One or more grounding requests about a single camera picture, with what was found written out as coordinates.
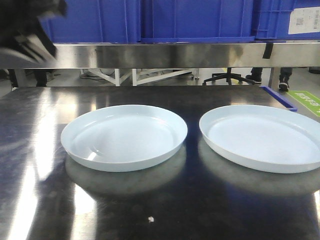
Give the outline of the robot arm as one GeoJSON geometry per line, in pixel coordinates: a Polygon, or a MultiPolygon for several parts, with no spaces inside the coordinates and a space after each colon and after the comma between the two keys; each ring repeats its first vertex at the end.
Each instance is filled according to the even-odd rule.
{"type": "Polygon", "coordinates": [[[41,25],[42,18],[65,16],[64,0],[2,0],[0,50],[18,52],[34,62],[54,59],[57,48],[41,25]]]}

